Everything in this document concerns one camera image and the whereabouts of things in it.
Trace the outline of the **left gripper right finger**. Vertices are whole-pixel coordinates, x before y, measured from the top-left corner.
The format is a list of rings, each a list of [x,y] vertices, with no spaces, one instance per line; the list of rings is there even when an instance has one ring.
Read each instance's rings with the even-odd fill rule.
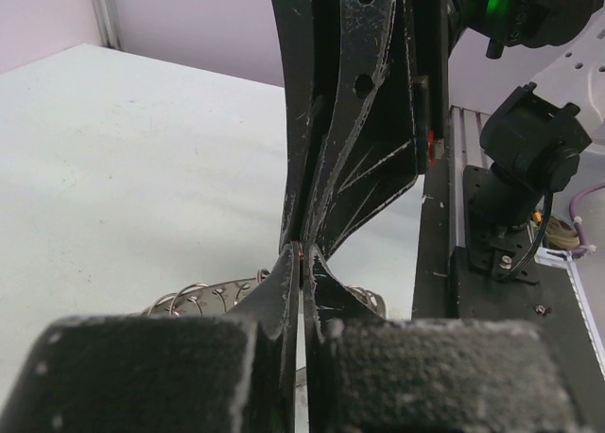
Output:
[[[542,331],[525,321],[386,320],[328,269],[304,268],[313,432],[582,432]]]

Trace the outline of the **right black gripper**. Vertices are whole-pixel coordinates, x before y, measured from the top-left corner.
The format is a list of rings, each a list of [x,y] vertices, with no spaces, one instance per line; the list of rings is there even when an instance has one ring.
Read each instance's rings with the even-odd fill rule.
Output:
[[[338,53],[338,0],[271,3],[285,88],[280,242],[330,259],[434,164],[449,110],[448,0],[339,0]]]

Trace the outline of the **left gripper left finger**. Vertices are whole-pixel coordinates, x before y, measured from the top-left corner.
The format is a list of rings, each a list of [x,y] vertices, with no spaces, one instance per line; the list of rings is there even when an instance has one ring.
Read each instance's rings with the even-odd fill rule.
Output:
[[[301,250],[217,316],[69,317],[35,341],[5,432],[291,432]]]

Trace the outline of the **metal disc keyring holder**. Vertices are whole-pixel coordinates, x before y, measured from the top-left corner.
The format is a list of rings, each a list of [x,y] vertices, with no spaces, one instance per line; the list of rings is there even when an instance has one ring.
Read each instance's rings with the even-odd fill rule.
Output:
[[[269,276],[269,270],[259,269],[255,276],[235,279],[215,285],[192,284],[178,292],[168,293],[146,307],[142,316],[213,316],[221,315],[244,300]]]

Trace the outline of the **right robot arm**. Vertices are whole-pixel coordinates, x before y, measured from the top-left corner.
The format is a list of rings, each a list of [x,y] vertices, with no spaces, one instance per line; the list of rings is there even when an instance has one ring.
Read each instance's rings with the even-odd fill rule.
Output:
[[[507,47],[570,42],[604,0],[271,0],[285,82],[282,244],[332,256],[434,163],[444,140],[448,60],[462,33]],[[560,69],[516,88],[480,135],[491,158],[466,199],[470,266],[533,283],[534,248],[512,242],[538,203],[577,172],[598,127],[593,105],[563,97]]]

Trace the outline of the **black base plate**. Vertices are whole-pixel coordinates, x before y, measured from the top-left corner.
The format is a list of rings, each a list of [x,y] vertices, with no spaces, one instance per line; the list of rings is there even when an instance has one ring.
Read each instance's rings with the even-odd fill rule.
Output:
[[[450,168],[436,162],[425,175],[420,241],[412,303],[415,319],[528,320],[539,325],[596,432],[604,429],[604,378],[596,336],[579,291],[559,268],[540,266],[540,283],[498,284],[467,269],[467,254],[450,236]]]

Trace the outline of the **left aluminium frame post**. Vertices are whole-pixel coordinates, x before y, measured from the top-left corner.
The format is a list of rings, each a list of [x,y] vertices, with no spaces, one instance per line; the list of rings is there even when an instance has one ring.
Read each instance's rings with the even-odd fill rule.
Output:
[[[115,0],[91,0],[102,44],[113,50],[123,50]]]

